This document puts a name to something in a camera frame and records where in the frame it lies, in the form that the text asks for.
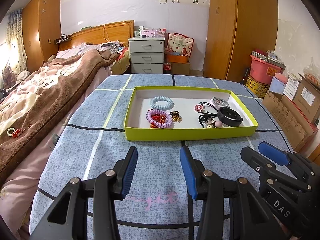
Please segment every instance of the light blue spiral hair tie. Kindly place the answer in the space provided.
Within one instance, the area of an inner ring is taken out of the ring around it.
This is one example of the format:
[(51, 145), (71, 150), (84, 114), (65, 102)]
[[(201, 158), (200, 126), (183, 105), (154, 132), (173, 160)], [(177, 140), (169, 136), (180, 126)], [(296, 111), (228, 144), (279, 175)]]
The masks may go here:
[[(156, 102), (158, 101), (167, 101), (168, 103), (165, 106), (159, 106), (159, 105), (156, 105)], [(173, 106), (173, 101), (171, 98), (168, 98), (168, 97), (155, 97), (150, 100), (150, 105), (153, 109), (165, 111), (165, 110), (169, 110)]]

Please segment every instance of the polka dot curtain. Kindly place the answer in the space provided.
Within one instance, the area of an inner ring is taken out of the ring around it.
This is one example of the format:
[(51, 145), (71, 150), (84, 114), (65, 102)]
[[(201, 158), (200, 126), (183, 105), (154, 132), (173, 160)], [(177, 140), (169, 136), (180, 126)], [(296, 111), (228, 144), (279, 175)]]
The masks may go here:
[(22, 38), (22, 9), (9, 14), (7, 25), (7, 44), (10, 50), (9, 65), (15, 76), (27, 70), (27, 55)]

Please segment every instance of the pink bed sheet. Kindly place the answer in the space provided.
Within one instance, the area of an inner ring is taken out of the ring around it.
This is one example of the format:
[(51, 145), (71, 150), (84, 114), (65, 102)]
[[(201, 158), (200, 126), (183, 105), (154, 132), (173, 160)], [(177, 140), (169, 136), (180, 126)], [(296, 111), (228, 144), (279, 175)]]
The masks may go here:
[(54, 148), (53, 135), (61, 135), (70, 117), (83, 101), (111, 75), (110, 67), (99, 69), (92, 83), (76, 105), (59, 124), (23, 160), (3, 185), (0, 192), (0, 214), (17, 239), (25, 239), (18, 229), (23, 225), (28, 209), (36, 194), (40, 176)]

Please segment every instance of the teddy bear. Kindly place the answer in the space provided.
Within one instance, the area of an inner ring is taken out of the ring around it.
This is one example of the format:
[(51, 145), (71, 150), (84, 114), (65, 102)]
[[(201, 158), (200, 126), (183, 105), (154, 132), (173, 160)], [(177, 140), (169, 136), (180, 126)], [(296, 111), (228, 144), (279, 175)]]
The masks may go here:
[(11, 88), (16, 83), (16, 76), (11, 70), (10, 66), (7, 66), (3, 72), (2, 77), (4, 80), (4, 89)]

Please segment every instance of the blue gripper pad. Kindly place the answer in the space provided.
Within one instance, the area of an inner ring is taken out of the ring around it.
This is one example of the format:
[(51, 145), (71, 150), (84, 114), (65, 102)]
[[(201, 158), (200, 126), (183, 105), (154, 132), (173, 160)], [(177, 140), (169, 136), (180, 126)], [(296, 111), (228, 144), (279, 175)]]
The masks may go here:
[(287, 166), (289, 164), (287, 156), (277, 147), (274, 147), (267, 142), (261, 142), (258, 146), (258, 149), (261, 154), (263, 154), (265, 157), (268, 157), (270, 160), (273, 160), (280, 166)]
[(198, 196), (198, 192), (196, 189), (196, 177), (191, 168), (189, 158), (187, 157), (188, 154), (190, 154), (189, 149), (187, 147), (181, 147), (180, 162), (181, 162), (184, 178), (186, 179), (188, 192), (193, 199), (196, 199)]
[(131, 159), (129, 161), (127, 170), (125, 171), (125, 174), (122, 179), (123, 188), (121, 191), (121, 195), (123, 199), (125, 198), (125, 196), (129, 194), (134, 171), (136, 170), (136, 166), (137, 166), (137, 161), (138, 161), (138, 151), (135, 148), (135, 150), (132, 153)]

